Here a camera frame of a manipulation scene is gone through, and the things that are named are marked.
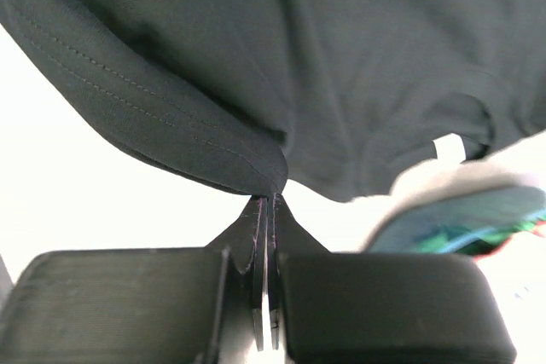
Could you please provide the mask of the black floral t shirt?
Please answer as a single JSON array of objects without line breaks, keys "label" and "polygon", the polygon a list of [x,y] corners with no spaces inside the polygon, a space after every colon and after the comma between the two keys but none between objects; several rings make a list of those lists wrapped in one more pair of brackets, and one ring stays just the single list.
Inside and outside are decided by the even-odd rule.
[{"label": "black floral t shirt", "polygon": [[545,127],[545,0],[1,0],[1,23],[124,153],[231,194],[385,194],[460,136]]}]

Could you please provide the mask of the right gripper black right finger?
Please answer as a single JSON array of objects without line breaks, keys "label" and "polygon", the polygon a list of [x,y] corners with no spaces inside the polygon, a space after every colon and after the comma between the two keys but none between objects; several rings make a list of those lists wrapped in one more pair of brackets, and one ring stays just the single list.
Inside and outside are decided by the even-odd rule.
[{"label": "right gripper black right finger", "polygon": [[514,344],[469,257],[331,252],[268,204],[270,333],[286,363],[512,363]]}]

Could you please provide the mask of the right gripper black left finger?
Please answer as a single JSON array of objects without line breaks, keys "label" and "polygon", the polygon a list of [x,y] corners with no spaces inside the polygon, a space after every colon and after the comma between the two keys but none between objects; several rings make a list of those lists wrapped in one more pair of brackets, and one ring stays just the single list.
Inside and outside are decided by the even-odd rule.
[{"label": "right gripper black left finger", "polygon": [[245,363],[264,346],[267,201],[206,246],[52,251],[1,312],[4,363]]}]

